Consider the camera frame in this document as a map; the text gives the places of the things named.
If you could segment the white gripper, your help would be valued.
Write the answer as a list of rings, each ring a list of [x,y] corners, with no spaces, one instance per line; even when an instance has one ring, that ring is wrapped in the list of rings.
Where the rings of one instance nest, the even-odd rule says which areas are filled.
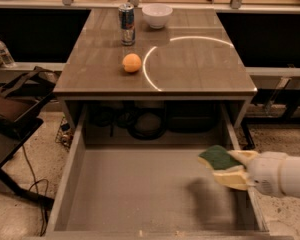
[[[256,190],[263,195],[283,197],[280,186],[280,171],[288,155],[282,152],[264,152],[253,150],[230,150],[229,154],[245,167]],[[246,191],[249,177],[244,170],[233,172],[214,172],[214,179],[228,188]]]

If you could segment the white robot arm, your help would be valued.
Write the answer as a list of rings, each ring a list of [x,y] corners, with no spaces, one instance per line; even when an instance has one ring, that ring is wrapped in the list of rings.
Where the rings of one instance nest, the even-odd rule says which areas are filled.
[[[229,151],[240,165],[214,170],[215,180],[238,190],[255,189],[273,197],[300,199],[300,157],[283,152]]]

